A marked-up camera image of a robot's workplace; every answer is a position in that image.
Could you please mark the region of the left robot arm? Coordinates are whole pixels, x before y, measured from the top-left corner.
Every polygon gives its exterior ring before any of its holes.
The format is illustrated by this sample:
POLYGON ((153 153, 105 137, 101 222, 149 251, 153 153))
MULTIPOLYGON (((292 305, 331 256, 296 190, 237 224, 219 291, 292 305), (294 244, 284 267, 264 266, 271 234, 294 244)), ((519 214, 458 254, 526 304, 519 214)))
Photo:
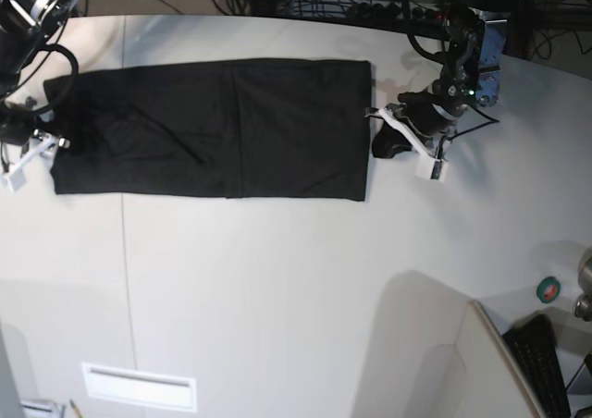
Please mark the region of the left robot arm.
POLYGON ((509 16, 519 0, 443 0, 441 26, 446 38, 428 52, 417 41, 411 0, 401 0, 404 29, 414 51, 441 66, 439 77, 420 92, 404 92, 395 104, 370 108, 381 120, 371 153, 377 159, 415 153, 417 176, 441 181, 448 170, 445 157, 454 141, 467 135, 457 127, 467 110, 483 117, 486 126, 497 119, 485 108, 498 101, 500 60, 509 16))

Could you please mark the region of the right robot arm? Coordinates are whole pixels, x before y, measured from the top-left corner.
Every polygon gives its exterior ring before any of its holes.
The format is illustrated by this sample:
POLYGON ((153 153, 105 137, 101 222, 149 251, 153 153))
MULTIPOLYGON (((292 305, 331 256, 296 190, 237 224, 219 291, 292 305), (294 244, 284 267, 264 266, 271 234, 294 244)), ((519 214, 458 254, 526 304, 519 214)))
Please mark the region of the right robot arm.
POLYGON ((1 107, 1 140, 24 152, 2 164, 12 191, 49 156, 58 194, 361 201, 370 158, 411 150, 394 105, 371 108, 366 61, 261 57, 277 34, 247 31, 236 56, 81 73, 51 36, 70 0, 1 0, 1 93, 40 52, 70 73, 44 84, 46 105, 1 107))

